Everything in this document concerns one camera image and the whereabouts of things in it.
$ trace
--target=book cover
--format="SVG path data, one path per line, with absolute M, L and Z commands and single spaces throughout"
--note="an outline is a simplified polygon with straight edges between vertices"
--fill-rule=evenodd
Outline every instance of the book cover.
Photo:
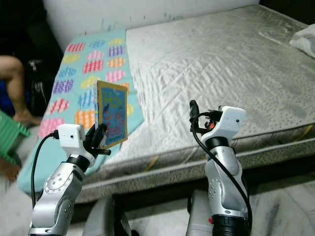
M 94 85 L 95 128 L 106 124 L 107 131 L 100 144 L 108 149 L 128 139 L 127 88 L 121 85 L 97 81 Z

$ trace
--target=quilted mattress surface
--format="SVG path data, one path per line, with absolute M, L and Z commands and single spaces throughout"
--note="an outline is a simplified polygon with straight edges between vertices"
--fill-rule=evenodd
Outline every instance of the quilted mattress surface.
M 200 112 L 247 111 L 232 141 L 243 168 L 315 153 L 315 60 L 289 45 L 304 27 L 255 5 L 128 30 L 145 121 L 87 177 L 78 201 L 203 177 L 205 154 L 189 132 L 191 99 Z

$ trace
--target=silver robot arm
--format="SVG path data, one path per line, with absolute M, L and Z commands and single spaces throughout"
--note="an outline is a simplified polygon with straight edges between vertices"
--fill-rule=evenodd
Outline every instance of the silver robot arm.
M 224 106 L 219 111 L 210 110 L 204 113 L 209 119 L 205 129 L 199 128 L 197 120 L 199 108 L 195 101 L 190 102 L 190 130 L 201 133 L 201 143 L 212 154 L 208 156 L 205 174 L 209 183 L 208 194 L 195 191 L 192 197 L 189 225 L 186 236 L 248 236 L 250 234 L 252 212 L 248 202 L 248 193 L 242 179 L 242 166 L 237 160 L 234 149 L 229 142 L 242 126 L 246 111 L 240 108 Z M 230 177 L 222 167 L 214 161 L 213 156 L 230 173 Z M 244 192 L 241 195 L 236 185 Z
M 98 149 L 100 142 L 104 142 L 105 131 L 106 125 L 97 130 L 93 126 L 85 136 L 82 125 L 58 127 L 60 144 L 68 159 L 44 184 L 42 196 L 33 209 L 30 236 L 66 235 L 75 200 L 82 189 L 84 172 L 95 163 L 98 154 L 110 155 L 109 150 Z
M 242 182 L 242 166 L 237 160 L 234 149 L 228 143 L 239 131 L 246 116 L 240 108 L 224 106 L 222 115 L 214 128 L 201 137 L 201 142 L 233 175 L 243 191 L 247 190 Z M 213 214 L 231 215 L 247 218 L 247 208 L 239 191 L 224 171 L 209 158 L 205 173 L 209 182 L 210 209 Z

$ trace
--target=teal blanket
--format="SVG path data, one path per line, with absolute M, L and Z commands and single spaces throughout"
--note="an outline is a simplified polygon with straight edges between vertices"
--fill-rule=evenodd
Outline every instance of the teal blanket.
M 126 48 L 126 31 L 112 31 L 75 38 L 66 48 L 63 61 L 56 75 L 52 96 L 39 130 L 39 140 L 31 158 L 18 176 L 19 188 L 31 192 L 31 171 L 34 154 L 40 140 L 63 123 L 83 124 L 85 131 L 94 124 L 93 85 L 97 80 L 120 84 L 129 88 L 127 97 L 128 134 L 143 121 L 133 80 L 130 74 Z M 106 158 L 120 149 L 111 148 L 111 156 L 99 155 L 86 174 L 95 172 Z M 46 178 L 66 160 L 59 140 L 48 139 L 42 146 L 36 171 L 35 190 L 40 191 Z

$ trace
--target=book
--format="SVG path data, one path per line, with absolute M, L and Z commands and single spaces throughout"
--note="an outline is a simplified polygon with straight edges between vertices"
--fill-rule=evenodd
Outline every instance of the book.
M 99 124 L 107 125 L 100 149 L 108 149 L 128 139 L 127 90 L 125 86 L 100 80 L 94 84 L 95 129 Z

